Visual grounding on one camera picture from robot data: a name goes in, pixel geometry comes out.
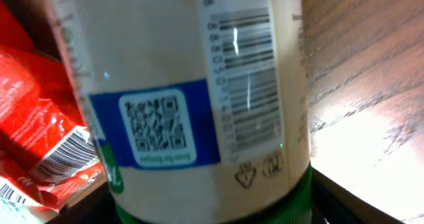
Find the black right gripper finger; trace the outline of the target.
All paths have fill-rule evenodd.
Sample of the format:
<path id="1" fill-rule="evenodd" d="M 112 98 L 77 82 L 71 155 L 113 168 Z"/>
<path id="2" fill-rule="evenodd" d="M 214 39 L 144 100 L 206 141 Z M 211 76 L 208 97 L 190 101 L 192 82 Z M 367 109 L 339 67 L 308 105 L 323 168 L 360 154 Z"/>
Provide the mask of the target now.
<path id="1" fill-rule="evenodd" d="M 312 202 L 329 223 L 402 224 L 312 168 Z"/>

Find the green capped white jar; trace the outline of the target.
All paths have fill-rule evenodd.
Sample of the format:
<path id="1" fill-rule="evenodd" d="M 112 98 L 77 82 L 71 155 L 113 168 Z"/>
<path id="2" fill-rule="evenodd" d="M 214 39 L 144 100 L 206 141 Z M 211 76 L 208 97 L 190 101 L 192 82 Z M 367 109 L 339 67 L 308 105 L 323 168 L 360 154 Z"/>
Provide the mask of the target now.
<path id="1" fill-rule="evenodd" d="M 123 223 L 310 223 L 301 0 L 46 0 Z"/>

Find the red snack bag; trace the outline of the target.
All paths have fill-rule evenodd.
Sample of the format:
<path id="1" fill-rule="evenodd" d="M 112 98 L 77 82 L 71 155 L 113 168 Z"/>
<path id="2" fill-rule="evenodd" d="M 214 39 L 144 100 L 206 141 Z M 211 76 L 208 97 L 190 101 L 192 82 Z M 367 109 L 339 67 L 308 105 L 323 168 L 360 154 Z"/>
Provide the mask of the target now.
<path id="1" fill-rule="evenodd" d="M 1 199 L 59 211 L 101 172 L 64 66 L 1 5 Z"/>

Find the light blue tissue pack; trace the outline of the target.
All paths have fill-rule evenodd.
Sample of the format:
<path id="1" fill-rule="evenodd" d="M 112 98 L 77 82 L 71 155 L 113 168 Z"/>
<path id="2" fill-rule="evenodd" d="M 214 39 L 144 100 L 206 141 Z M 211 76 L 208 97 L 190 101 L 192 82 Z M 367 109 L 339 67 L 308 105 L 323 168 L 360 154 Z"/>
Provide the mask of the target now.
<path id="1" fill-rule="evenodd" d="M 3 224 L 45 224 L 57 216 L 52 210 L 41 206 L 24 205 L 1 199 L 1 223 Z"/>

